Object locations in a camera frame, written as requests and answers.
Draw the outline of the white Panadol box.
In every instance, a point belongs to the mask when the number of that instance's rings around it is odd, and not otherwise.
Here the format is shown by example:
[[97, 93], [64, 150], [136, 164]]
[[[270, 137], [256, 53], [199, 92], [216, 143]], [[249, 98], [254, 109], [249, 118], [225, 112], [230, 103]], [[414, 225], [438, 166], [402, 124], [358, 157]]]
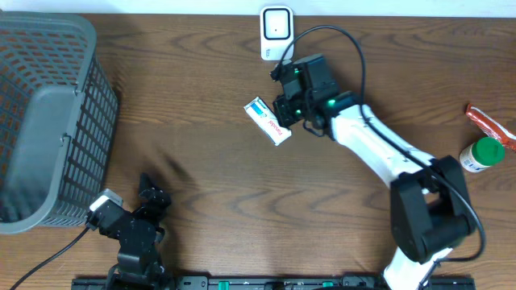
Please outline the white Panadol box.
[[275, 146], [279, 146], [292, 135], [291, 130], [280, 126], [276, 115], [260, 97], [254, 98], [243, 109]]

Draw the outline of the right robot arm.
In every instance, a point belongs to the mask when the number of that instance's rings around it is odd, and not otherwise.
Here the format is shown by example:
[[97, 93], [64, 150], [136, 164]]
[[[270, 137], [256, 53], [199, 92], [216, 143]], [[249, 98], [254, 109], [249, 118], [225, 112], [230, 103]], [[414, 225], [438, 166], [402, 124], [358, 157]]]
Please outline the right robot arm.
[[283, 88], [273, 103], [278, 122], [328, 136], [356, 154], [389, 189], [397, 244], [383, 277], [391, 289], [423, 289], [435, 267], [477, 228], [458, 161], [411, 146], [352, 91], [336, 83], [321, 54], [283, 60], [270, 73]]

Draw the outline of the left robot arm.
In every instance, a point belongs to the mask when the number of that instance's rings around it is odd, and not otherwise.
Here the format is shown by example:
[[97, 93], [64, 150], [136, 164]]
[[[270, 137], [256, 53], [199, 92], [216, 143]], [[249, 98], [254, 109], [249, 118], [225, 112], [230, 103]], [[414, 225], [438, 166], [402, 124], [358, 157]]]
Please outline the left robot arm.
[[139, 181], [141, 205], [130, 212], [112, 197], [94, 211], [99, 233], [119, 241], [118, 263], [110, 269], [105, 289], [171, 289], [156, 245], [164, 237], [160, 221], [171, 205], [170, 196], [143, 173]]

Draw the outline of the green lid jar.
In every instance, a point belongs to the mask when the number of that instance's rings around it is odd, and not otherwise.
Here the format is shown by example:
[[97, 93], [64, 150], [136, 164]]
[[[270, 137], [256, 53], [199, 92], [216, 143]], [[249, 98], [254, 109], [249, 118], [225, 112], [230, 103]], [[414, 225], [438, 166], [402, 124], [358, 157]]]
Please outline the green lid jar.
[[466, 147], [459, 160], [466, 171], [477, 173], [499, 164], [505, 153], [505, 148], [496, 139], [484, 137]]

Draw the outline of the red chocolate bar wrapper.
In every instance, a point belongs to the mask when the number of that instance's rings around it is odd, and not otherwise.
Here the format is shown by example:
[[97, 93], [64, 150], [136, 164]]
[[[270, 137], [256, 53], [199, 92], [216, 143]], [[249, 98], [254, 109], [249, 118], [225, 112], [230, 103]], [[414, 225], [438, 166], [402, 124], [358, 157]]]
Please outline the red chocolate bar wrapper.
[[514, 133], [471, 103], [467, 105], [465, 114], [490, 138], [496, 139], [503, 147], [515, 151]]

